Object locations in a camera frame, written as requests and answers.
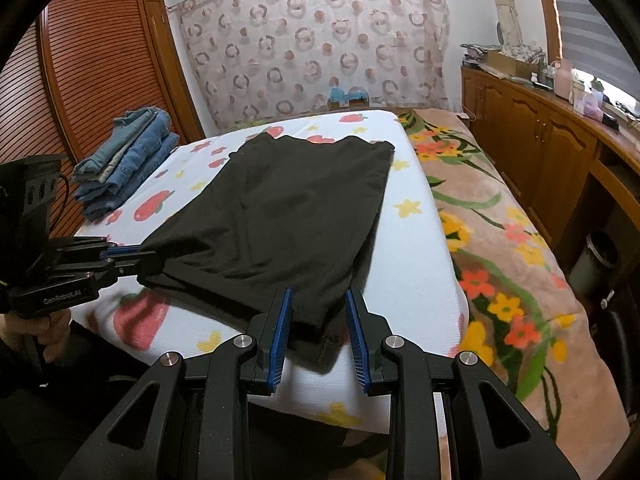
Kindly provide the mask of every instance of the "bed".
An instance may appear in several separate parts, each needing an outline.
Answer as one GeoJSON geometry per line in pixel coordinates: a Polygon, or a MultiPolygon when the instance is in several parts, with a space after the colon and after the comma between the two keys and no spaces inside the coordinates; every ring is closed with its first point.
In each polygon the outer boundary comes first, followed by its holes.
{"type": "MultiPolygon", "coordinates": [[[[456,279],[430,186],[398,118],[382,110],[337,113],[256,126],[177,148],[113,214],[86,223],[78,235],[139,244],[190,202],[218,174],[228,155],[260,132],[309,142],[356,135],[395,146],[363,290],[371,312],[385,316],[394,333],[426,351],[454,355],[466,327],[468,304],[456,279]]],[[[74,319],[151,364],[167,351],[191,357],[212,351],[238,332],[203,316],[134,277],[121,278],[100,298],[73,309],[74,319]]],[[[348,337],[328,373],[308,370],[287,357],[274,396],[250,400],[280,412],[346,428],[388,433],[389,398],[362,394],[348,337]]],[[[446,434],[438,403],[440,434],[446,434]]]]}
{"type": "MultiPolygon", "coordinates": [[[[464,124],[434,109],[399,119],[430,183],[469,300],[460,350],[492,367],[583,480],[598,478],[629,426],[583,307],[464,124]]],[[[446,452],[442,439],[441,447],[446,452]]]]}

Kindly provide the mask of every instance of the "stack of folded jeans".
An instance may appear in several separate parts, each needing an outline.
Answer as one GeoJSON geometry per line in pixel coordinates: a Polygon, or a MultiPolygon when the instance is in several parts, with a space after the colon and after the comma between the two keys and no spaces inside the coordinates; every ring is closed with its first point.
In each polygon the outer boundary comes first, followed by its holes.
{"type": "Polygon", "coordinates": [[[80,184],[74,196],[85,218],[94,221],[119,208],[166,160],[178,144],[170,122],[156,107],[113,120],[111,137],[74,168],[72,181],[80,184]]]}

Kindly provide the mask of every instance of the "black cable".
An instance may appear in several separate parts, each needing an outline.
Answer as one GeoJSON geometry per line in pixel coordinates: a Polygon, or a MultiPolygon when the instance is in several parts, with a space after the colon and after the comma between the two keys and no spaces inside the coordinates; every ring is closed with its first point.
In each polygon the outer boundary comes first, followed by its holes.
{"type": "Polygon", "coordinates": [[[60,222],[60,219],[62,218],[62,213],[65,211],[66,202],[69,200],[69,190],[70,190],[69,179],[63,173],[60,173],[60,176],[65,181],[65,200],[62,203],[62,207],[60,208],[60,213],[58,213],[57,218],[51,223],[51,227],[49,228],[49,233],[52,232],[53,229],[55,229],[56,225],[58,225],[58,222],[60,222]]]}

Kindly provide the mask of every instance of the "blue denim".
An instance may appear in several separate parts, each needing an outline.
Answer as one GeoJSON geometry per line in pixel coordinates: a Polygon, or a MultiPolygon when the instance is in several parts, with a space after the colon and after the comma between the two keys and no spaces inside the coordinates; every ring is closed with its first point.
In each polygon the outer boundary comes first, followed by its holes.
{"type": "Polygon", "coordinates": [[[125,186],[116,193],[107,191],[99,198],[86,203],[82,212],[85,218],[90,221],[97,220],[124,204],[125,200],[133,195],[142,183],[167,159],[171,150],[178,145],[179,138],[176,134],[167,135],[160,148],[140,168],[133,172],[125,186]]]}
{"type": "Polygon", "coordinates": [[[72,176],[88,176],[98,173],[124,146],[131,137],[138,135],[155,118],[160,108],[145,107],[133,112],[125,112],[124,117],[113,120],[111,137],[95,153],[81,160],[74,168],[72,176]]]}
{"type": "Polygon", "coordinates": [[[134,140],[129,149],[123,155],[113,173],[107,181],[101,184],[97,180],[83,182],[76,190],[75,198],[80,202],[88,202],[98,198],[106,192],[116,194],[131,178],[136,171],[149,158],[150,155],[160,149],[162,139],[169,133],[169,122],[171,118],[164,110],[158,109],[156,117],[151,121],[145,131],[134,140]]]}

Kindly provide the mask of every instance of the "white bed sheet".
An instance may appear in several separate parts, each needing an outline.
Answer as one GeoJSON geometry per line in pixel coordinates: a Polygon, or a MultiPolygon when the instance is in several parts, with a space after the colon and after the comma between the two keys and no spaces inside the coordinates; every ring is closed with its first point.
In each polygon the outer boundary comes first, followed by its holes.
{"type": "MultiPolygon", "coordinates": [[[[141,243],[216,176],[230,152],[264,129],[256,126],[177,148],[117,212],[94,224],[86,222],[78,235],[141,243]]],[[[385,316],[394,333],[425,351],[455,354],[468,306],[453,272],[430,187],[396,116],[382,110],[328,114],[270,124],[269,131],[275,137],[313,142],[356,135],[388,140],[396,147],[363,295],[369,311],[385,316]]],[[[211,351],[238,334],[181,308],[178,301],[143,289],[134,277],[121,278],[102,290],[98,300],[75,307],[73,316],[148,364],[167,351],[178,351],[185,358],[211,351]]],[[[362,394],[348,345],[327,374],[286,359],[276,394],[251,401],[329,424],[388,433],[389,398],[362,394]]],[[[443,435],[438,400],[436,411],[443,435]]]]}

